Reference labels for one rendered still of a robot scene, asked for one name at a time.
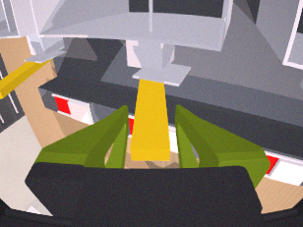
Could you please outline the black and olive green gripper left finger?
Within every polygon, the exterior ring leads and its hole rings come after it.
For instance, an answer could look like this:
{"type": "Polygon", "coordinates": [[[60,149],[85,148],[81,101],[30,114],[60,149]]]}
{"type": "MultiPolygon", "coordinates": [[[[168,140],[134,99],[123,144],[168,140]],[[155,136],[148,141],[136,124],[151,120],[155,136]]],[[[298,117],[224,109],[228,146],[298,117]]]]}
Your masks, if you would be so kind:
{"type": "Polygon", "coordinates": [[[35,162],[124,168],[128,131],[128,105],[123,105],[104,119],[43,147],[35,162]],[[110,155],[104,163],[105,155],[112,144],[110,155]]]}

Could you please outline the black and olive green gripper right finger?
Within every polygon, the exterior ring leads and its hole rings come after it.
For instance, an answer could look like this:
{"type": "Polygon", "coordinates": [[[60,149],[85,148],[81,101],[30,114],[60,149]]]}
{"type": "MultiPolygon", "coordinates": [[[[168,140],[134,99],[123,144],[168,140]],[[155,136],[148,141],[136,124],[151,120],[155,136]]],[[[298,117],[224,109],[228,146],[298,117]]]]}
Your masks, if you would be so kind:
{"type": "Polygon", "coordinates": [[[181,105],[176,105],[175,132],[180,168],[243,166],[256,189],[271,167],[261,146],[199,118],[181,105]]]}

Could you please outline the grey box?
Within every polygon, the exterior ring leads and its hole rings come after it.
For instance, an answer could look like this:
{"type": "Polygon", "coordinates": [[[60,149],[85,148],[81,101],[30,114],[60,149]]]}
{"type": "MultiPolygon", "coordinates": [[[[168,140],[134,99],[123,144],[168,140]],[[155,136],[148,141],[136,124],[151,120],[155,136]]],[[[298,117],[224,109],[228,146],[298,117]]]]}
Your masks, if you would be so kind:
{"type": "Polygon", "coordinates": [[[302,8],[303,0],[260,0],[256,27],[282,65],[303,70],[303,33],[296,32],[302,8]]]}
{"type": "Polygon", "coordinates": [[[8,95],[52,58],[66,53],[58,51],[65,48],[63,37],[37,36],[30,0],[0,0],[0,38],[23,36],[27,36],[30,53],[34,56],[25,59],[27,63],[0,81],[0,98],[8,95]]]}
{"type": "Polygon", "coordinates": [[[169,160],[164,84],[180,86],[191,69],[170,64],[175,45],[221,51],[231,1],[223,1],[221,18],[153,13],[152,0],[150,16],[129,12],[129,0],[30,0],[30,4],[38,37],[126,40],[128,66],[142,68],[133,75],[140,83],[131,159],[169,160]]]}

